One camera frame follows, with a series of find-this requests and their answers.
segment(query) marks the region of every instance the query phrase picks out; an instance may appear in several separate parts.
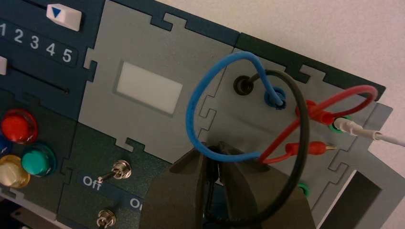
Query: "white rectangular display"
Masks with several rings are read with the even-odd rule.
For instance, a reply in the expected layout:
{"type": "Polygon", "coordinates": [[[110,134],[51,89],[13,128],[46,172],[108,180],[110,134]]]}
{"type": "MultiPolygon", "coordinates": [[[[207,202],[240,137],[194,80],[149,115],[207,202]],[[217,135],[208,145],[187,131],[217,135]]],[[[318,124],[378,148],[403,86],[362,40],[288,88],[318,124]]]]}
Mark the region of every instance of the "white rectangular display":
{"type": "Polygon", "coordinates": [[[182,87],[178,82],[124,62],[117,92],[173,114],[182,87]]]}

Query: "printed number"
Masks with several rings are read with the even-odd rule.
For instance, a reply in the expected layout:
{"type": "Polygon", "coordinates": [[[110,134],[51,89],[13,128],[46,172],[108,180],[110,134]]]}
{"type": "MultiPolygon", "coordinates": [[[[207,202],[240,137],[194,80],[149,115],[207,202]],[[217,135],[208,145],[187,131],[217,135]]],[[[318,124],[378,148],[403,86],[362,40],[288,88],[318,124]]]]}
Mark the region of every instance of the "printed number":
{"type": "Polygon", "coordinates": [[[70,55],[72,53],[72,50],[70,49],[65,49],[64,50],[64,56],[63,56],[63,61],[66,63],[69,63],[72,60],[72,56],[70,55]]]}
{"type": "Polygon", "coordinates": [[[20,38],[23,36],[23,32],[20,29],[16,29],[15,33],[17,34],[17,36],[14,38],[14,40],[18,43],[22,43],[22,40],[20,40],[20,38]]]}
{"type": "Polygon", "coordinates": [[[5,36],[6,35],[6,23],[1,24],[0,28],[1,28],[1,35],[5,36]]]}
{"type": "Polygon", "coordinates": [[[30,44],[30,45],[31,45],[31,48],[37,49],[38,46],[39,46],[39,44],[38,44],[39,38],[34,35],[34,36],[31,37],[31,39],[32,39],[32,42],[31,42],[31,44],[30,44]]]}
{"type": "Polygon", "coordinates": [[[46,48],[46,51],[49,52],[51,56],[53,56],[55,54],[55,43],[49,45],[48,48],[46,48]]]}

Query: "red button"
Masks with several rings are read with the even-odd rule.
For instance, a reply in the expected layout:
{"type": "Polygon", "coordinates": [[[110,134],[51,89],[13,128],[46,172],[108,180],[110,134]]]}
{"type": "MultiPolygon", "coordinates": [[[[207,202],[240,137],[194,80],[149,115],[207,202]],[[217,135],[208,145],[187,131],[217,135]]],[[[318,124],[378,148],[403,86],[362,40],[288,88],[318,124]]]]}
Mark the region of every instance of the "red button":
{"type": "Polygon", "coordinates": [[[33,143],[38,136],[35,118],[26,110],[9,110],[1,121],[3,135],[18,144],[33,143]]]}

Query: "cable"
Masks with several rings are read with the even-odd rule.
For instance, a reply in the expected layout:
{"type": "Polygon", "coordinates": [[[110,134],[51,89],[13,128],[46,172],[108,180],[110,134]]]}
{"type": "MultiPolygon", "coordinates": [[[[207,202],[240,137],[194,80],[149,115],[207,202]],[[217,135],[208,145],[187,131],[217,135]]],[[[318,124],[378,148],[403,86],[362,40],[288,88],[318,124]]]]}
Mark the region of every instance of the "cable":
{"type": "Polygon", "coordinates": [[[195,108],[197,107],[197,103],[203,94],[204,90],[206,87],[210,84],[211,80],[226,66],[230,65],[233,62],[236,62],[238,60],[249,60],[255,67],[260,75],[260,78],[266,88],[266,91],[270,95],[270,100],[274,102],[277,105],[282,105],[283,102],[282,100],[278,97],[276,92],[273,89],[273,86],[271,85],[270,81],[268,80],[265,70],[259,60],[258,57],[256,57],[254,54],[250,52],[235,52],[232,53],[226,57],[224,57],[222,60],[220,60],[218,63],[216,63],[209,71],[208,73],[204,76],[204,78],[200,81],[200,83],[197,85],[195,88],[194,92],[191,95],[187,111],[186,111],[186,131],[187,135],[191,141],[191,143],[194,145],[194,147],[202,154],[205,156],[216,160],[216,161],[222,161],[222,162],[239,162],[239,161],[244,161],[248,159],[253,159],[257,158],[260,155],[260,152],[252,152],[248,154],[241,154],[241,155],[221,155],[218,153],[213,152],[212,150],[208,149],[206,146],[204,146],[199,140],[198,137],[195,134],[194,131],[194,113],[195,113],[195,108]]]}
{"type": "Polygon", "coordinates": [[[297,158],[294,167],[292,169],[292,172],[290,174],[290,177],[288,178],[280,194],[276,197],[273,203],[267,206],[262,212],[244,219],[224,219],[214,216],[208,211],[205,212],[205,216],[207,219],[223,226],[243,227],[258,224],[261,223],[263,220],[269,218],[270,216],[274,215],[274,213],[276,213],[280,209],[280,207],[284,205],[284,203],[287,201],[291,193],[297,187],[299,179],[301,178],[302,171],[304,170],[309,145],[309,115],[304,96],[302,95],[301,91],[296,85],[294,79],[288,74],[284,72],[281,73],[280,71],[277,70],[266,70],[266,74],[275,75],[280,79],[282,79],[291,89],[294,98],[297,101],[297,107],[300,111],[299,118],[300,120],[302,120],[302,122],[299,123],[300,132],[299,132],[299,149],[297,158]]]}
{"type": "Polygon", "coordinates": [[[380,134],[380,133],[377,133],[375,135],[375,139],[376,140],[383,140],[383,141],[388,142],[388,143],[392,143],[392,144],[395,144],[395,145],[405,147],[405,141],[396,139],[396,138],[391,137],[391,136],[386,136],[386,135],[383,135],[383,134],[380,134]]]}
{"type": "MultiPolygon", "coordinates": [[[[295,156],[298,154],[299,143],[287,143],[285,147],[286,153],[284,155],[267,159],[266,164],[277,163],[280,161],[284,161],[291,156],[295,156]]],[[[328,150],[336,149],[335,146],[327,146],[325,143],[321,141],[314,141],[309,143],[308,154],[310,155],[322,155],[326,153],[328,150]]]]}
{"type": "Polygon", "coordinates": [[[383,140],[388,143],[405,147],[405,141],[396,139],[391,136],[386,136],[376,130],[365,130],[361,125],[344,117],[335,119],[335,121],[333,122],[333,126],[342,132],[346,132],[354,136],[365,137],[372,140],[383,140]]]}
{"type": "MultiPolygon", "coordinates": [[[[364,100],[362,103],[357,105],[356,107],[342,111],[342,112],[337,112],[337,113],[332,113],[333,117],[341,117],[345,115],[351,115],[355,112],[360,111],[361,109],[365,108],[368,106],[374,99],[377,97],[377,89],[375,89],[372,86],[369,85],[360,85],[360,86],[355,86],[351,87],[349,89],[344,90],[343,92],[337,93],[336,95],[330,97],[329,99],[321,102],[317,106],[313,107],[309,115],[310,116],[316,116],[322,110],[325,108],[332,106],[333,104],[346,99],[352,95],[355,94],[362,94],[362,93],[368,93],[369,96],[367,97],[366,100],[364,100]]],[[[269,159],[266,160],[266,158],[299,126],[299,121],[300,119],[296,119],[293,121],[281,134],[273,141],[273,143],[260,155],[259,161],[262,163],[268,163],[269,159]]]]}

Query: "number 4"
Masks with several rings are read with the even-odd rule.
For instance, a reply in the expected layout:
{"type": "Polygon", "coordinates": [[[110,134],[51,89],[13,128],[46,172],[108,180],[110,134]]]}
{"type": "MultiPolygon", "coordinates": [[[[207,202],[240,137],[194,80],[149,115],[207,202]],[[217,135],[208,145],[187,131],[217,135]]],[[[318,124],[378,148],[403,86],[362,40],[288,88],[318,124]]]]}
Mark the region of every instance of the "number 4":
{"type": "Polygon", "coordinates": [[[48,48],[46,48],[46,51],[53,56],[55,54],[55,43],[49,45],[48,48]]]}

